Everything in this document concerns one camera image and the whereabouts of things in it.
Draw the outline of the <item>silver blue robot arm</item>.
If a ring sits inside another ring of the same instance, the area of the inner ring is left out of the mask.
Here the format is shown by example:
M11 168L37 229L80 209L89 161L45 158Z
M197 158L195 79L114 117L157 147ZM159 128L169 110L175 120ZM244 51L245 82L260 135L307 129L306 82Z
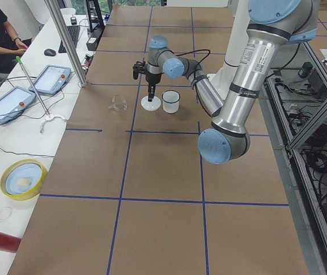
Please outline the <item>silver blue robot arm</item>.
M241 12L249 17L248 41L223 99L198 61L176 56L165 37L152 37L142 70L149 84L148 100L152 101L161 74L172 79L186 77L212 118L211 128L198 138L201 156L212 164L243 156L250 146L245 123L278 49L315 37L319 7L319 1L249 1L239 7L235 18Z

